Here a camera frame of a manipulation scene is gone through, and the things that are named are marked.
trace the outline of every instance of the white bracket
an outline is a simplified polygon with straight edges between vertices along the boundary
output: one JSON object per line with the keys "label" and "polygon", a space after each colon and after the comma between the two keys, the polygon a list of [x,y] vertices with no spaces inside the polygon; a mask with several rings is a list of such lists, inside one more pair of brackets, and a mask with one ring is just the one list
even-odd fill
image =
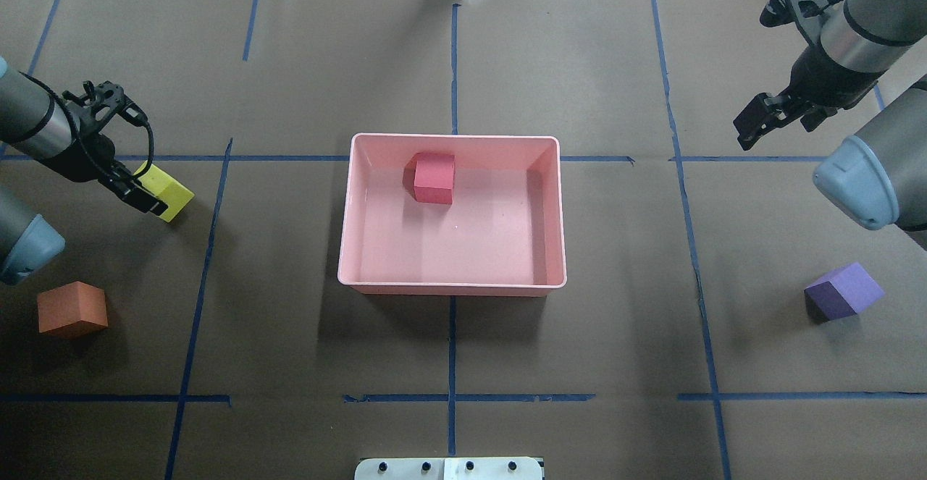
{"label": "white bracket", "polygon": [[531,457],[366,459],[354,480],[544,480],[544,460]]}

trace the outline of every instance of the purple cube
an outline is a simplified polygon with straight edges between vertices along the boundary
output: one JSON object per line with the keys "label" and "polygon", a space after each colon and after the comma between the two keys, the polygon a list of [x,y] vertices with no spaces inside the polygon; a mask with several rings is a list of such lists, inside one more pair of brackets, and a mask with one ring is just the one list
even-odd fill
{"label": "purple cube", "polygon": [[805,305],[833,321],[864,311],[885,295],[860,263],[832,270],[805,288]]}

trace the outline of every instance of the yellow cube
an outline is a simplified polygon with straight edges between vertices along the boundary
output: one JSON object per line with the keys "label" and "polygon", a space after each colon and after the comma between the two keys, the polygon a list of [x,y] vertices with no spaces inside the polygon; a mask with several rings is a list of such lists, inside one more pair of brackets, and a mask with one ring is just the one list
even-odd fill
{"label": "yellow cube", "polygon": [[[138,174],[144,166],[145,164],[142,164],[141,167],[138,167],[135,173]],[[168,223],[177,216],[177,213],[187,203],[190,203],[194,196],[187,187],[182,186],[179,181],[173,179],[171,175],[158,169],[153,164],[148,172],[138,178],[138,182],[148,189],[150,193],[155,194],[156,198],[167,204],[168,209],[159,217]]]}

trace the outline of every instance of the orange cube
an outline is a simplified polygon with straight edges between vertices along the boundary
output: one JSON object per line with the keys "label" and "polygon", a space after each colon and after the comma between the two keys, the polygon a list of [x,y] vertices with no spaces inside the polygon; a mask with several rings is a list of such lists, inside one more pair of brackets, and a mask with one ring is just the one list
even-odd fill
{"label": "orange cube", "polygon": [[73,339],[109,326],[103,290],[83,282],[39,293],[39,334]]}

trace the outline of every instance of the rectangular container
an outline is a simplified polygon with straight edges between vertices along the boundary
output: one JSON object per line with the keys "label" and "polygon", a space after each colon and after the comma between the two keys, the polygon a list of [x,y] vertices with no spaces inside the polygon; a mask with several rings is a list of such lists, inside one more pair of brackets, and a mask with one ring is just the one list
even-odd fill
{"label": "rectangular container", "polygon": [[[418,153],[454,155],[453,205],[418,203]],[[552,137],[358,134],[338,281],[364,293],[547,295],[566,284]]]}

